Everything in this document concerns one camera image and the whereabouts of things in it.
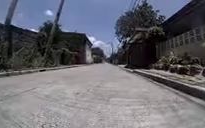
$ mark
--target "stone wall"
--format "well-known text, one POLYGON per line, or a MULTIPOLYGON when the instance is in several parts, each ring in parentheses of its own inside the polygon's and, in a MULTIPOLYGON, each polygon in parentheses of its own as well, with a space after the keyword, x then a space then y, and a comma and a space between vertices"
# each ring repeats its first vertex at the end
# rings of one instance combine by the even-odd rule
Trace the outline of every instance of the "stone wall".
MULTIPOLYGON (((3 32, 3 24, 0 23, 0 33, 2 35, 5 35, 3 32)), ((13 48, 14 51, 19 50, 22 48, 25 44, 33 44, 36 42, 37 33, 22 29, 16 26, 12 26, 12 32, 13 32, 13 48)))

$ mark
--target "white wall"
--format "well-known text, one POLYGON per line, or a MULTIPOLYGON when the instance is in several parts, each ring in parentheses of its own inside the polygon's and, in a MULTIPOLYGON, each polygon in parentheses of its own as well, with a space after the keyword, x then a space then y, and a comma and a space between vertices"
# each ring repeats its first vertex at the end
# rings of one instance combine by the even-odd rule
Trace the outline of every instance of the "white wall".
POLYGON ((85 46, 85 55, 86 55, 86 63, 87 64, 90 64, 90 63, 93 63, 93 58, 92 58, 92 52, 91 52, 91 47, 86 44, 85 46))

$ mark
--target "wall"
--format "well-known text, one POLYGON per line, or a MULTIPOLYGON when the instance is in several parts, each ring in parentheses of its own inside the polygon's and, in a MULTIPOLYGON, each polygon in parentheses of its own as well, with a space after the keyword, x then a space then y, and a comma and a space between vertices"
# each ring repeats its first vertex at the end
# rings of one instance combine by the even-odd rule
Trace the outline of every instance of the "wall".
POLYGON ((86 63, 87 64, 93 63, 92 51, 91 51, 91 47, 88 45, 88 43, 86 43, 86 46, 85 46, 85 56, 86 56, 86 63))
MULTIPOLYGON (((3 33, 3 24, 0 23, 0 33, 4 35, 3 33)), ((19 50, 22 48, 26 43, 35 43, 37 39, 37 33, 27 30, 27 29, 22 29, 18 28, 16 26, 12 27, 12 32, 13 32, 13 48, 14 51, 19 50)))
POLYGON ((157 57, 169 55, 174 52, 177 56, 182 56, 185 52, 194 57, 205 60, 205 48, 202 43, 205 40, 205 25, 192 29, 174 38, 157 45, 157 57))

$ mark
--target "sidewalk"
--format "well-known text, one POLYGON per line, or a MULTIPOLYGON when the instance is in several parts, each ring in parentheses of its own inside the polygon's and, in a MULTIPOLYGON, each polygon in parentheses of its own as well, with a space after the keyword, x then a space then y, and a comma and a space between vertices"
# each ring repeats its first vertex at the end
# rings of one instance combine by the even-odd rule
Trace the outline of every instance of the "sidewalk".
POLYGON ((196 76, 188 76, 188 75, 179 75, 176 73, 170 73, 167 71, 163 71, 163 70, 145 70, 145 69, 137 69, 138 71, 144 71, 144 72, 148 72, 148 73, 153 73, 153 74, 157 74, 157 75, 161 75, 163 77, 175 80, 175 81, 179 81, 182 83, 186 83, 186 84, 190 84, 193 86, 200 86, 200 87, 204 87, 205 88, 205 77, 203 77, 202 75, 196 75, 196 76))
POLYGON ((84 65, 68 65, 68 66, 59 66, 59 67, 51 67, 51 68, 38 68, 38 69, 29 69, 29 70, 20 70, 20 71, 10 71, 10 72, 0 72, 1 77, 8 77, 8 76, 17 76, 17 75, 24 75, 36 72, 45 72, 45 71, 52 71, 52 70, 59 70, 59 69, 67 69, 67 68, 74 68, 80 67, 84 65))
POLYGON ((119 67, 130 73, 144 76, 188 95, 205 100, 205 77, 182 76, 160 70, 127 69, 123 66, 119 67))

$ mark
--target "concrete road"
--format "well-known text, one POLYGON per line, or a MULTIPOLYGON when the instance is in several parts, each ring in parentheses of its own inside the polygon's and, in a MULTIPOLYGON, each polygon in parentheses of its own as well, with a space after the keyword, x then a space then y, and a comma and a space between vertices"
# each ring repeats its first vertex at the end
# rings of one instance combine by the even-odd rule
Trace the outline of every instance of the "concrete road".
POLYGON ((205 102, 99 64, 0 78, 0 128, 205 128, 205 102))

